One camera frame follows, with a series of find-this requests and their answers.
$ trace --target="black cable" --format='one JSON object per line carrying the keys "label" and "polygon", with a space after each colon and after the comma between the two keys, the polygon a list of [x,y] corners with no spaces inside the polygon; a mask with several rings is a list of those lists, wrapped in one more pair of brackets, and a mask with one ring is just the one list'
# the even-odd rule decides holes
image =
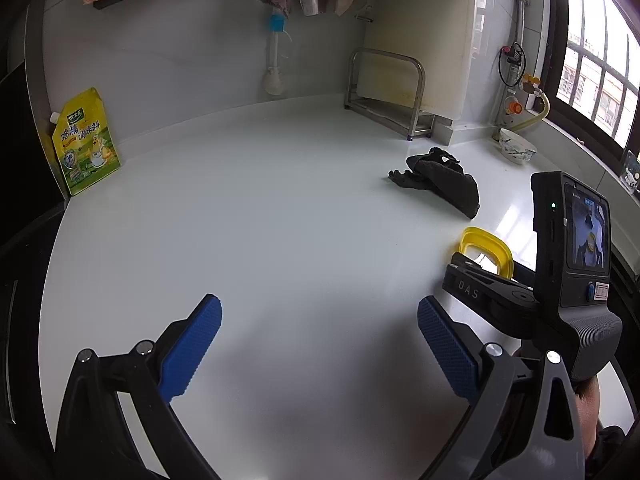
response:
{"label": "black cable", "polygon": [[521,46],[521,44],[514,42],[513,43],[514,46],[517,45],[518,49],[520,50],[520,53],[522,54],[522,70],[520,71],[520,76],[518,77],[518,80],[510,85],[508,84],[505,80],[504,80],[504,76],[502,75],[502,56],[504,55],[504,51],[502,49],[500,49],[500,56],[498,58],[498,74],[500,74],[500,79],[501,81],[504,83],[505,86],[507,86],[508,88],[514,88],[515,86],[518,86],[518,84],[520,83],[520,81],[522,80],[522,77],[524,76],[525,70],[527,69],[527,55],[524,53],[524,49]]}

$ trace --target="white bowl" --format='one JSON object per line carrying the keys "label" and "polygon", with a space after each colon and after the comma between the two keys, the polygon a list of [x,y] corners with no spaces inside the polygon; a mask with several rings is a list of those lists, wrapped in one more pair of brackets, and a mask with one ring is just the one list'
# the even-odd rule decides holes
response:
{"label": "white bowl", "polygon": [[499,142],[500,150],[505,158],[519,165],[529,162],[538,151],[527,139],[506,128],[500,128]]}

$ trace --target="green logo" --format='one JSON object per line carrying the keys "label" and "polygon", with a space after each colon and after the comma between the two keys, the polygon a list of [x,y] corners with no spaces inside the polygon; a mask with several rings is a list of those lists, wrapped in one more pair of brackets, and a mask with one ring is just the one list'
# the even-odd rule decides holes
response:
{"label": "green logo", "polygon": [[71,115],[66,116],[66,120],[69,121],[69,124],[75,124],[80,119],[84,119],[84,110],[82,110],[82,108],[78,108],[78,110],[73,112]]}

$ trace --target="metal screw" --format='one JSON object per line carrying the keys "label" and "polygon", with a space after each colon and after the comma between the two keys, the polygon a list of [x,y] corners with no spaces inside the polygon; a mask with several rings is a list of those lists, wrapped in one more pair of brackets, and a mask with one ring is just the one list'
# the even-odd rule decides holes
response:
{"label": "metal screw", "polygon": [[553,350],[549,350],[549,352],[546,353],[546,358],[555,365],[557,365],[562,360],[560,358],[560,354],[558,352],[554,352]]}
{"label": "metal screw", "polygon": [[85,363],[89,359],[91,359],[92,354],[93,353],[91,352],[91,349],[85,348],[84,350],[78,352],[78,361],[80,361],[81,363]]}
{"label": "metal screw", "polygon": [[144,341],[140,341],[136,345],[136,352],[138,352],[140,355],[151,354],[151,351],[153,349],[154,349],[154,344],[148,339],[145,339]]}
{"label": "metal screw", "polygon": [[498,343],[489,343],[484,347],[489,355],[500,357],[502,355],[502,347]]}

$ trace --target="yellow seasoning pouch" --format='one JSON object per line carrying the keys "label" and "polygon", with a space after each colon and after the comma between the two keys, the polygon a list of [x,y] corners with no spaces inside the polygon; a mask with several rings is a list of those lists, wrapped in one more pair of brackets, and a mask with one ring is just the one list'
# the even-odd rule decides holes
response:
{"label": "yellow seasoning pouch", "polygon": [[120,167],[102,99],[95,88],[85,90],[62,108],[53,145],[71,195]]}

